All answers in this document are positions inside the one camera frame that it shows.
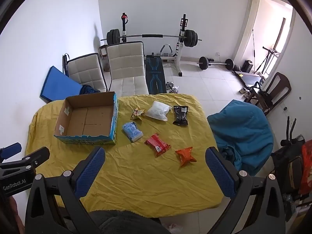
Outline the light blue tissue pack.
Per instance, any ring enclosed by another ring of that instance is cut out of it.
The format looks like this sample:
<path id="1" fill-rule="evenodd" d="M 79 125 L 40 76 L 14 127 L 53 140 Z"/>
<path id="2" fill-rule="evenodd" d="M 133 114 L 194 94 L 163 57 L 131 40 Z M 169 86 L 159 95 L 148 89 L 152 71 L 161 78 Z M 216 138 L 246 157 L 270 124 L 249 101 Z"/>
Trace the light blue tissue pack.
<path id="1" fill-rule="evenodd" d="M 143 137 L 143 132 L 137 128 L 135 122 L 125 123 L 122 127 L 122 130 L 126 134 L 128 139 L 133 143 Z"/>

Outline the orange snack bag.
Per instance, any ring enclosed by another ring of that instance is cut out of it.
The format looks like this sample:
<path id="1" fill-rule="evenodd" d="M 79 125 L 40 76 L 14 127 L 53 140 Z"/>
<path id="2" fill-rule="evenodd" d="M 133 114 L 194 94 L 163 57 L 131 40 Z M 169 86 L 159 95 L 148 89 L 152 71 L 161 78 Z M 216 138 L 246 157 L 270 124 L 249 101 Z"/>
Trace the orange snack bag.
<path id="1" fill-rule="evenodd" d="M 190 162 L 197 162 L 192 156 L 192 147 L 176 150 L 175 153 L 179 156 L 181 167 Z"/>

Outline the yellow patterned snack bag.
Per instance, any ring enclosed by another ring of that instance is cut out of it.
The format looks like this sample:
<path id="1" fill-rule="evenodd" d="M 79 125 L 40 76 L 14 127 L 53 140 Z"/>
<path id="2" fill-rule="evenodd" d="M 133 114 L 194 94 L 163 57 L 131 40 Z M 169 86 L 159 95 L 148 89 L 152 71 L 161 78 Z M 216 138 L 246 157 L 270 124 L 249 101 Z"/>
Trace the yellow patterned snack bag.
<path id="1" fill-rule="evenodd" d="M 132 115 L 131 115 L 131 120 L 133 120 L 133 121 L 138 120 L 138 119 L 142 120 L 142 116 L 144 114 L 144 111 L 145 111 L 144 109 L 141 109 L 139 107 L 135 108 L 133 110 Z"/>

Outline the red snack packet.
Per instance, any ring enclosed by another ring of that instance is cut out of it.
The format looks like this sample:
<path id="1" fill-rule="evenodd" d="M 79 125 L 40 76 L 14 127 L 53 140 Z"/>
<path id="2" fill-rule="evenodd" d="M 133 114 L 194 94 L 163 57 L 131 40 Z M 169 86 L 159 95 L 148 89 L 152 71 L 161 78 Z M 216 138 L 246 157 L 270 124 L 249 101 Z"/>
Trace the red snack packet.
<path id="1" fill-rule="evenodd" d="M 151 135 L 144 143 L 154 149 L 156 157 L 159 157 L 171 148 L 171 145 L 165 143 L 158 133 Z"/>

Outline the white soft pouch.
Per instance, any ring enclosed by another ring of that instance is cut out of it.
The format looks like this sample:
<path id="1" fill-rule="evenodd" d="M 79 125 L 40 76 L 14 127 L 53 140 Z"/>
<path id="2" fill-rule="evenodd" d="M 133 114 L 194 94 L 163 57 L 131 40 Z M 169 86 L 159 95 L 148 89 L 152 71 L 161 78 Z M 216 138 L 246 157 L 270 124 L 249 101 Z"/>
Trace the white soft pouch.
<path id="1" fill-rule="evenodd" d="M 171 110 L 171 107 L 167 104 L 159 101 L 154 101 L 151 108 L 145 112 L 145 116 L 157 119 L 159 121 L 167 121 L 167 113 Z"/>

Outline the black snack packet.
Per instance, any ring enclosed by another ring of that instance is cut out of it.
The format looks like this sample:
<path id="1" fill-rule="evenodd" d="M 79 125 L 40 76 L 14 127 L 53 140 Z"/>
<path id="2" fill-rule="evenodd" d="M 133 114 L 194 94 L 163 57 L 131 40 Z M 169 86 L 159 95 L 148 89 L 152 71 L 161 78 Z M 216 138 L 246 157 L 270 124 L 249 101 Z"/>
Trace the black snack packet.
<path id="1" fill-rule="evenodd" d="M 178 126 L 187 126 L 187 113 L 188 106 L 174 106 L 175 120 L 173 124 Z"/>

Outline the black backpack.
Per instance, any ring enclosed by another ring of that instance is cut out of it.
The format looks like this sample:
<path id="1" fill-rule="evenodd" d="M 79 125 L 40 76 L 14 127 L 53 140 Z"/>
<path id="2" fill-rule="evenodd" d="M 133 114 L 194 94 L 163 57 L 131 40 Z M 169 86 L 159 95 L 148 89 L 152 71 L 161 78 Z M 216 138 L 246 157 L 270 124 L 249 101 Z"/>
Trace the black backpack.
<path id="1" fill-rule="evenodd" d="M 296 121 L 287 117 L 286 138 L 281 140 L 281 148 L 271 154 L 273 173 L 282 194 L 297 194 L 304 171 L 301 149 L 305 143 L 302 135 L 293 138 Z"/>

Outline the open cardboard box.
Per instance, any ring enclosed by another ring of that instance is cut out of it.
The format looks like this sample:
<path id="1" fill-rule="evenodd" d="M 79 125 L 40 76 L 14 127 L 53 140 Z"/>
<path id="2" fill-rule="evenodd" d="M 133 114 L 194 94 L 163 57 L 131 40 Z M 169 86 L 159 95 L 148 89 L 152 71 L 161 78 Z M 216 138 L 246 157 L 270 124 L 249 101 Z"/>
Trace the open cardboard box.
<path id="1" fill-rule="evenodd" d="M 54 137 L 66 144 L 115 144 L 118 117 L 113 91 L 71 96 L 64 100 Z"/>

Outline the blue foam mat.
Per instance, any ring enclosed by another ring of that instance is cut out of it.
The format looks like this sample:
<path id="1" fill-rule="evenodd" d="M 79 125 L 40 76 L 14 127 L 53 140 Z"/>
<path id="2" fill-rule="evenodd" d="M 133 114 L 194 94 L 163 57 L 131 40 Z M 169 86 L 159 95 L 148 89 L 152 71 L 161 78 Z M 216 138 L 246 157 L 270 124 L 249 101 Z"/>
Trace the blue foam mat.
<path id="1" fill-rule="evenodd" d="M 40 97 L 48 102 L 79 95 L 82 85 L 70 79 L 55 66 L 49 69 Z"/>

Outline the dark blue knitted cloth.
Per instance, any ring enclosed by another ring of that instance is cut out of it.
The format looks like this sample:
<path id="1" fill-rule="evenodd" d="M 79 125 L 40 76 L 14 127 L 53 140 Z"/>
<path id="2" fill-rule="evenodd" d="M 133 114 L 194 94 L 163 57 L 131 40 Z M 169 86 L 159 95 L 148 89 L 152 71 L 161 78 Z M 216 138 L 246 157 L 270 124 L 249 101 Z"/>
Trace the dark blue knitted cloth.
<path id="1" fill-rule="evenodd" d="M 94 89 L 92 86 L 82 85 L 82 88 L 80 89 L 79 94 L 86 95 L 86 94 L 94 94 L 94 93 L 99 93 L 99 92 L 100 92 L 99 90 Z"/>

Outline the teal bean bag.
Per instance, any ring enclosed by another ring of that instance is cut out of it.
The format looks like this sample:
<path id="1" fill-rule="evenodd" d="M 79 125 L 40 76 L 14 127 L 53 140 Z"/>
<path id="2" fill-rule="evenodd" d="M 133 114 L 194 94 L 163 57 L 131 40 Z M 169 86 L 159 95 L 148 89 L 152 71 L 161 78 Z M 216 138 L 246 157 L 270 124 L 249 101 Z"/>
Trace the teal bean bag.
<path id="1" fill-rule="evenodd" d="M 255 176 L 269 159 L 273 133 L 263 111 L 233 99 L 220 112 L 209 115 L 218 151 L 237 170 Z"/>

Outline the white padded chair left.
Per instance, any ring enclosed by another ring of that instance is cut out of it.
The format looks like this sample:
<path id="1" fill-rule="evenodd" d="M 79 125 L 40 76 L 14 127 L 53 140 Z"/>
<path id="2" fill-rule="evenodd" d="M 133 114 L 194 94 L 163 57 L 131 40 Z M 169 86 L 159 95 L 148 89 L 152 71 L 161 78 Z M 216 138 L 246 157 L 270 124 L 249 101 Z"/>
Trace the white padded chair left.
<path id="1" fill-rule="evenodd" d="M 101 92 L 108 90 L 98 53 L 71 59 L 67 62 L 66 67 L 69 78 L 80 85 L 89 85 Z"/>

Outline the white padded chair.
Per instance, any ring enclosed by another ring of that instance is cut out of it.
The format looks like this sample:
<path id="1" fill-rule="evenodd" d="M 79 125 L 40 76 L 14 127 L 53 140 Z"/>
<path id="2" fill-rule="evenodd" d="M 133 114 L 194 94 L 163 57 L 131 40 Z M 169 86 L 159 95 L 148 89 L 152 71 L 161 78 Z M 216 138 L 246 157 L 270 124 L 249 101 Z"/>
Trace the white padded chair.
<path id="1" fill-rule="evenodd" d="M 66 67 L 69 78 L 80 85 L 89 85 L 101 92 L 108 90 L 98 53 L 71 59 L 67 62 Z"/>
<path id="2" fill-rule="evenodd" d="M 143 42 L 109 45 L 106 52 L 111 75 L 109 90 L 118 97 L 147 95 Z"/>

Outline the yellow tablecloth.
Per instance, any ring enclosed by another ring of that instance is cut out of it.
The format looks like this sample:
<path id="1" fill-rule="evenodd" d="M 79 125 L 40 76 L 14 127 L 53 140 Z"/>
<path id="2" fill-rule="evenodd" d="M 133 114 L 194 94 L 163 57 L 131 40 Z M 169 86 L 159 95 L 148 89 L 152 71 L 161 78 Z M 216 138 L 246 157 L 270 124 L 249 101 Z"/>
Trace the yellow tablecloth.
<path id="1" fill-rule="evenodd" d="M 37 168 L 44 177 L 59 176 L 73 170 L 94 149 L 105 150 L 105 162 L 89 192 L 82 197 L 88 211 L 129 210 L 148 218 L 190 213 L 220 204 L 223 193 L 205 162 L 205 151 L 216 146 L 212 130 L 198 100 L 185 94 L 158 94 L 117 97 L 118 117 L 115 144 L 66 144 L 54 137 L 54 129 L 64 100 L 42 106 L 33 116 L 28 130 L 26 154 L 42 147 L 50 158 Z M 131 142 L 122 127 L 137 107 L 148 110 L 154 101 L 188 106 L 187 126 L 174 125 L 174 112 L 167 121 L 144 117 L 137 127 L 143 137 Z M 153 134 L 171 148 L 156 157 L 144 142 Z M 192 147 L 197 162 L 180 166 L 176 150 Z"/>

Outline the white padded chair right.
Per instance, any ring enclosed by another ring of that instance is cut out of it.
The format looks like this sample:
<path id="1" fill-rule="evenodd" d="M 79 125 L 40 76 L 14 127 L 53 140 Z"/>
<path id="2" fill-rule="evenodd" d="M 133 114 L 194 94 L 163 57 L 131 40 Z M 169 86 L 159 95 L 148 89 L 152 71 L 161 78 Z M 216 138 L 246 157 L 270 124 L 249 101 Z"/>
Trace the white padded chair right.
<path id="1" fill-rule="evenodd" d="M 111 75 L 109 90 L 118 97 L 147 95 L 143 42 L 109 45 L 106 52 Z"/>

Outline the dark wooden chair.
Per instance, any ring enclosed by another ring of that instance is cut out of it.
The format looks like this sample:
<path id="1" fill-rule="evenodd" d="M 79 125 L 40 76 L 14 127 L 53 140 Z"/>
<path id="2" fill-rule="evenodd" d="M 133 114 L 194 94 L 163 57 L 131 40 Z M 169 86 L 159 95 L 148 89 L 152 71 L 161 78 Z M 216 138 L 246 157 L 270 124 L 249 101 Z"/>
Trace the dark wooden chair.
<path id="1" fill-rule="evenodd" d="M 249 88 L 250 95 L 244 100 L 255 105 L 260 105 L 265 116 L 280 104 L 291 92 L 289 79 L 282 73 L 276 72 L 269 85 L 263 90 L 259 82 Z"/>

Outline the black treadmill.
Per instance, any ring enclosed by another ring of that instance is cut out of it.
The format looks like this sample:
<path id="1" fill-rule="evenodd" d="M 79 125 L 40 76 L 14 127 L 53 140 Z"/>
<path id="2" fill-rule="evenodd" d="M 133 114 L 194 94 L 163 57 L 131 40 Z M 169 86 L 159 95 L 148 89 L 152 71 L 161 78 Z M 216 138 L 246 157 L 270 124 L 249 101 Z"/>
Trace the black treadmill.
<path id="1" fill-rule="evenodd" d="M 258 82 L 261 85 L 263 85 L 265 78 L 253 73 L 246 73 L 241 71 L 234 71 L 234 75 L 238 78 L 240 83 L 245 88 L 250 88 L 255 85 L 256 82 Z"/>

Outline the black blue bench pad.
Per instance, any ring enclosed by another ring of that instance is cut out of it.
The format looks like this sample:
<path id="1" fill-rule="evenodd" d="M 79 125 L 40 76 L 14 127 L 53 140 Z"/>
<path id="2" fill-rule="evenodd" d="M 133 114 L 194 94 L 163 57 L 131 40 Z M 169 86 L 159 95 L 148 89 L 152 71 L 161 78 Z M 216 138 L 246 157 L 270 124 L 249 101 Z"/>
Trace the black blue bench pad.
<path id="1" fill-rule="evenodd" d="M 145 78 L 150 95 L 165 94 L 167 92 L 163 64 L 159 56 L 146 56 Z"/>

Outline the chrome dumbbell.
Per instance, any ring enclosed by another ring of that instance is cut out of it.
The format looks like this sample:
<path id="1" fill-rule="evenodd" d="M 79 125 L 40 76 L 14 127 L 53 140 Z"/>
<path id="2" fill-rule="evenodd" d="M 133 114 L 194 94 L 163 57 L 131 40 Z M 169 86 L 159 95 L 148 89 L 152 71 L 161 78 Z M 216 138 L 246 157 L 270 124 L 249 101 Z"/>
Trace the chrome dumbbell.
<path id="1" fill-rule="evenodd" d="M 170 94 L 178 94 L 178 87 L 174 85 L 173 82 L 166 82 L 166 90 Z"/>

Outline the floor barbell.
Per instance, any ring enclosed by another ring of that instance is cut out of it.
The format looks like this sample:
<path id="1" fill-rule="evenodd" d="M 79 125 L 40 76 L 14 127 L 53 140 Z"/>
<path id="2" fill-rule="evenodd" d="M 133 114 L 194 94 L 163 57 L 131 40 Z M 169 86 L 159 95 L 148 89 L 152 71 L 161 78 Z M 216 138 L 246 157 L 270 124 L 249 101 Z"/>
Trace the floor barbell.
<path id="1" fill-rule="evenodd" d="M 201 70 L 206 70 L 209 66 L 212 65 L 223 65 L 227 70 L 234 70 L 235 64 L 232 59 L 226 59 L 225 62 L 214 62 L 208 59 L 207 57 L 200 57 L 197 64 Z"/>

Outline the barbell on rack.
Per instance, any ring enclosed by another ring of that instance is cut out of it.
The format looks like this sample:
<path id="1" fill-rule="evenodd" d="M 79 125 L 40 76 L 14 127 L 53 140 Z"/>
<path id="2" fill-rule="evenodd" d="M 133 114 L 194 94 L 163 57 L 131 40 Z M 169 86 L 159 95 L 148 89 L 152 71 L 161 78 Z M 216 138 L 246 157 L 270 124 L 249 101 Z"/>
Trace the barbell on rack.
<path id="1" fill-rule="evenodd" d="M 106 41 L 108 45 L 120 43 L 122 39 L 133 38 L 133 37 L 141 37 L 141 38 L 164 38 L 170 37 L 178 39 L 178 41 L 182 41 L 186 47 L 195 47 L 199 41 L 202 41 L 198 37 L 198 34 L 194 30 L 185 30 L 184 35 L 166 35 L 166 34 L 135 34 L 135 35 L 120 35 L 119 29 L 110 30 L 106 34 L 105 39 L 101 39 L 101 41 Z"/>

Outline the white weight bench rack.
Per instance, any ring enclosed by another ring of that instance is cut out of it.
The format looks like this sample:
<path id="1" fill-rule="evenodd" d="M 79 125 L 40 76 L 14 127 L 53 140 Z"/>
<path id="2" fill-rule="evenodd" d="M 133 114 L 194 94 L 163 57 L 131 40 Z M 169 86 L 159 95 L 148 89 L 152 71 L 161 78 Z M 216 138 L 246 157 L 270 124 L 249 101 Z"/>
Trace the white weight bench rack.
<path id="1" fill-rule="evenodd" d="M 121 20 L 122 20 L 122 36 L 127 35 L 126 34 L 126 24 L 129 21 L 128 16 L 125 13 L 122 13 Z M 180 21 L 179 35 L 184 35 L 184 31 L 186 30 L 187 23 L 188 23 L 188 19 L 186 18 L 186 14 L 184 14 L 183 17 L 181 18 L 181 21 Z M 182 77 L 183 73 L 180 69 L 180 59 L 181 59 L 181 53 L 182 53 L 182 49 L 183 49 L 182 41 L 177 41 L 175 49 L 176 50 L 175 50 L 174 57 L 171 59 L 172 59 L 172 61 L 174 61 L 175 69 L 177 70 L 179 77 Z"/>

